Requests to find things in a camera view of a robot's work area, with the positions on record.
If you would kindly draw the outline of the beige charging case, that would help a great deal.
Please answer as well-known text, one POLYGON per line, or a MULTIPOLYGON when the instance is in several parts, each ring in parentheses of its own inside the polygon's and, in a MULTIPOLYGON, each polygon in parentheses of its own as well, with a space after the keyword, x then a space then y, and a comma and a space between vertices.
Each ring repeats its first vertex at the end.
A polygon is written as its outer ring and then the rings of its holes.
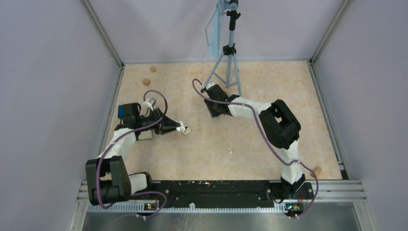
POLYGON ((185 127, 185 129, 181 132, 183 135, 188 135, 191 132, 190 127, 185 127))

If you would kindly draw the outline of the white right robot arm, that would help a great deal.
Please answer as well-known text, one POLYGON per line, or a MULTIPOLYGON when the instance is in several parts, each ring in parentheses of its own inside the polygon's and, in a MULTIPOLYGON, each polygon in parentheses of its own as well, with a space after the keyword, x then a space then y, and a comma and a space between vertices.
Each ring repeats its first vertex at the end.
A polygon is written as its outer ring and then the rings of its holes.
POLYGON ((267 146, 282 163, 282 192, 295 198, 302 191, 305 175, 301 170, 298 140, 301 125, 283 100, 261 103, 239 95, 228 95, 215 83, 201 90, 207 93, 204 102, 211 117, 220 115, 253 119, 267 146))

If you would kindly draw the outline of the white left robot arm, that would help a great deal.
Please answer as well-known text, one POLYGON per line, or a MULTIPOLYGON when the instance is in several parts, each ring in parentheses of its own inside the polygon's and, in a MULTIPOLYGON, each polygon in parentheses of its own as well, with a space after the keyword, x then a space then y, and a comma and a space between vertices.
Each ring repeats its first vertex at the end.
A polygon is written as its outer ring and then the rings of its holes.
POLYGON ((154 193, 152 177, 148 172, 129 175, 124 163, 131 146, 143 132, 164 135, 173 131, 189 132, 182 121, 168 118, 159 108, 140 114, 139 103, 128 103, 118 107, 120 124, 104 151, 85 165, 89 201, 92 205, 125 202, 134 193, 148 199, 154 193))

